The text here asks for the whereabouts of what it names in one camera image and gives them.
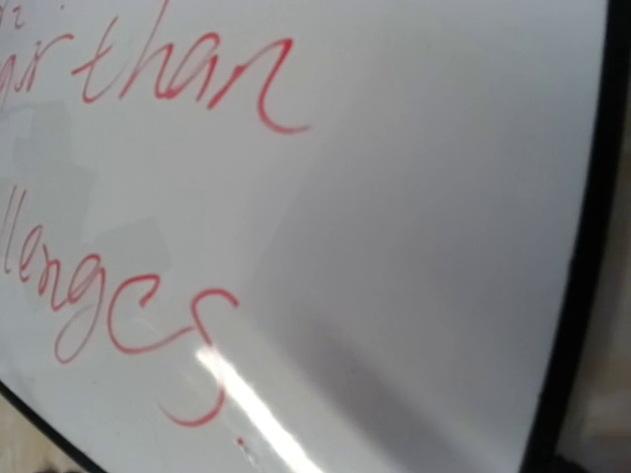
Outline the white whiteboard with black frame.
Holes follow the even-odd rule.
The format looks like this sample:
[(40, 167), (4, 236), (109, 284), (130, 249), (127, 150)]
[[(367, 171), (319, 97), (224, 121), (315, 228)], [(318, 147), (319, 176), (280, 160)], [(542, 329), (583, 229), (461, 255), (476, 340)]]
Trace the white whiteboard with black frame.
[(91, 472), (528, 472), (626, 1), (5, 1), (1, 395)]

